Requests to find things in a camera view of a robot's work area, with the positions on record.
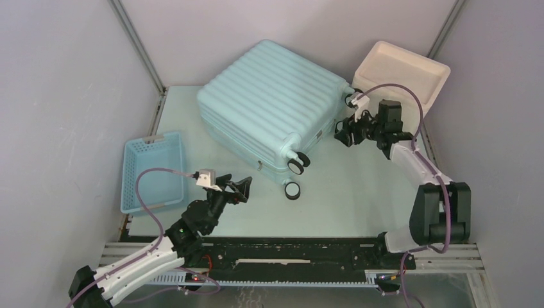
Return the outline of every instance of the red wire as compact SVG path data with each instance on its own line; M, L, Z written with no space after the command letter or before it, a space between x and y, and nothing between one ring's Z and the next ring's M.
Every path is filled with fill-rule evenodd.
M209 263L210 263L210 268L208 269L208 273L210 273L210 271L212 270L212 258L210 257L210 255L204 255L204 257L202 257L202 259L204 258L207 258Z

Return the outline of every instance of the suitcase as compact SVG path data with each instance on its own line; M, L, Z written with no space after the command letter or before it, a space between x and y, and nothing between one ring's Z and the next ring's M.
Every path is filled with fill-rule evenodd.
M309 167L308 153L335 125L353 93L342 77L263 40L198 92L212 138L300 196L291 180Z

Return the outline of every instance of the plastic bin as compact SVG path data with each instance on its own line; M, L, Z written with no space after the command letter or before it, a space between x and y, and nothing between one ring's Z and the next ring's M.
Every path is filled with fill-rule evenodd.
M374 45L355 72L352 86L364 92L381 83L404 85L418 96L425 116L448 76L450 68L447 65L380 41ZM378 112L378 103L382 99L400 101L404 131L416 132L420 112L416 101L408 92L386 87L372 92L369 98L369 109L372 114Z
M177 132L164 133L128 141L124 146L121 212L146 214L135 192L136 178L142 171L162 167L185 171L182 137ZM140 180L140 196L146 206L156 212L169 205L183 205L187 179L164 171L153 171Z

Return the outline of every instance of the cream plastic bin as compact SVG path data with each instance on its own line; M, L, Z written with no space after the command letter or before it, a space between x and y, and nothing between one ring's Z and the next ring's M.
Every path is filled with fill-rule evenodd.
M353 77L353 88L363 92L381 83L399 83L414 91L421 101L423 116L450 76L450 68L387 42L377 42L363 60ZM404 131L415 133L419 112L408 92L394 87L381 88L370 95L370 112L376 114L382 99L400 101Z

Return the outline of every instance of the suitcase wheel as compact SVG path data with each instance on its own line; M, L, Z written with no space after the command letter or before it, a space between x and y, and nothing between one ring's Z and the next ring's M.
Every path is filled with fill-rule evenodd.
M297 200L300 197L300 186L295 182L289 182L285 185L285 196L289 200Z
M302 161L303 167L308 167L310 165L310 159L308 158L308 156L306 156L306 154L302 152L296 152L296 154L298 155L298 158Z
M352 97L353 97L354 95L356 95L357 93L363 93L363 94L364 94L364 92L363 92L361 89L354 88L354 90L355 90L355 92L353 92L353 94L348 94L348 95L346 95L346 97L344 98L344 103L346 103L346 106L348 106L348 107L350 107L350 108L355 107L355 106L353 106L352 103L351 103Z
M287 167L289 167L289 170L291 170L296 175L301 175L304 172L304 167L295 159L290 159L287 162Z

